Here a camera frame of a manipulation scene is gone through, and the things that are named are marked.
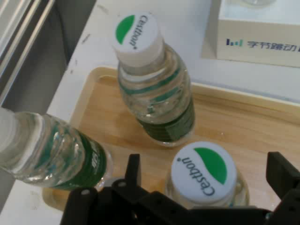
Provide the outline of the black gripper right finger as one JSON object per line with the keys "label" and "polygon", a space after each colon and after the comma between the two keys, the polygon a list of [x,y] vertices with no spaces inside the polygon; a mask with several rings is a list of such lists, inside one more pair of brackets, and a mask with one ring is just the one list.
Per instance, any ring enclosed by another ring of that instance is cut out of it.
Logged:
{"label": "black gripper right finger", "polygon": [[267,155],[267,182],[280,199],[274,211],[300,210],[300,171],[280,152]]}

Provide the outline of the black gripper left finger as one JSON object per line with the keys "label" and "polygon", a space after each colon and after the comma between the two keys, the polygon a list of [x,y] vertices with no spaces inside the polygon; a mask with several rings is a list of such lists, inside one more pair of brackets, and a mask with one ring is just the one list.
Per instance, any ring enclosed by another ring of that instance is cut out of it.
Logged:
{"label": "black gripper left finger", "polygon": [[94,187],[77,188],[67,200],[69,225],[150,225],[152,220],[138,206],[148,192],[141,186],[139,154],[129,155],[125,177],[97,191]]}

